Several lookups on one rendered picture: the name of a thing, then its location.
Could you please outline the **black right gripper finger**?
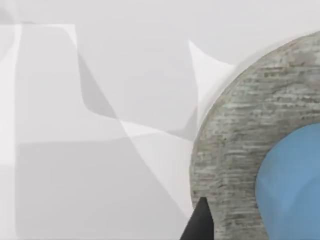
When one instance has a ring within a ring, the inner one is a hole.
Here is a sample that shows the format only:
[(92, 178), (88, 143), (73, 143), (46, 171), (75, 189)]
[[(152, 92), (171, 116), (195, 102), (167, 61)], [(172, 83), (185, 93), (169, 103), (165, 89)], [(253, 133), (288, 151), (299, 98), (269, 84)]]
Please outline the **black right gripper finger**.
[(214, 221), (206, 197), (200, 197), (179, 240), (214, 240)]

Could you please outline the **grey round coaster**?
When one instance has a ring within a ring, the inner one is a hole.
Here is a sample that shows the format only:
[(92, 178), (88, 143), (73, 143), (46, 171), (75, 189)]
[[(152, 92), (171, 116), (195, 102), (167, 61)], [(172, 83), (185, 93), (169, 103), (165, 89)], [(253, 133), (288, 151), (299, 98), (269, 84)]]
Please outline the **grey round coaster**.
[(264, 55), (208, 111), (189, 167), (190, 198), (206, 197), (216, 240), (271, 240), (255, 182), (266, 153), (300, 127), (320, 123), (320, 31)]

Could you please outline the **light blue cup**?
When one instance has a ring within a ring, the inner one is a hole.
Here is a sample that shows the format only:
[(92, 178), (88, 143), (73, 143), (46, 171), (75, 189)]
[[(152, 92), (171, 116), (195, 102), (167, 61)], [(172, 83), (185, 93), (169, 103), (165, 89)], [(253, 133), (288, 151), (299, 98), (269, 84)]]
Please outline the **light blue cup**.
[(269, 240), (320, 240), (320, 123), (291, 132), (270, 149), (255, 197)]

